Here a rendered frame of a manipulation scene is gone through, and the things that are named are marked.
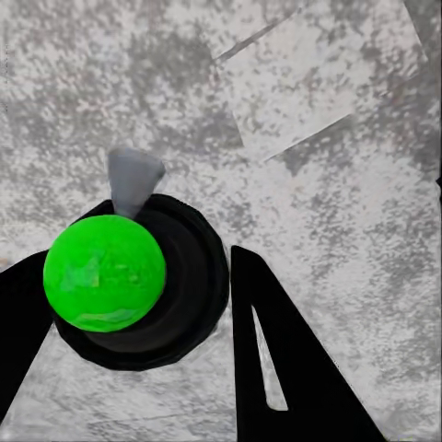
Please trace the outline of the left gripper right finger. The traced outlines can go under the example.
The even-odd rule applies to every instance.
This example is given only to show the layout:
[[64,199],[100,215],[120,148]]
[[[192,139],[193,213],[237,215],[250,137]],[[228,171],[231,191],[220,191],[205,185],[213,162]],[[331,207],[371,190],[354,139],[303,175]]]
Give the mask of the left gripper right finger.
[[[238,442],[386,442],[267,262],[231,246]],[[288,411],[267,405],[255,307]]]

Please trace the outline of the insectifuge atomizer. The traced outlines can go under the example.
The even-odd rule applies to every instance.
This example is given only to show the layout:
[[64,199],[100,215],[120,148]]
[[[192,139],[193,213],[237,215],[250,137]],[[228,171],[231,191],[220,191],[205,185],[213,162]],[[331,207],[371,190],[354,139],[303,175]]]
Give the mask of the insectifuge atomizer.
[[201,211],[153,193],[165,161],[131,148],[104,155],[111,199],[73,222],[44,263],[53,323],[106,369],[175,364],[225,314],[231,276],[222,239]]

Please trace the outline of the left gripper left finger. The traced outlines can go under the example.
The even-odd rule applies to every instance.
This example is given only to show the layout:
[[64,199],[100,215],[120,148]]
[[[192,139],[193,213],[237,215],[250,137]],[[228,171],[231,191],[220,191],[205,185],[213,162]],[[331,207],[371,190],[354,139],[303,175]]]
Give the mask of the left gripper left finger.
[[0,424],[53,324],[43,287],[48,252],[0,273]]

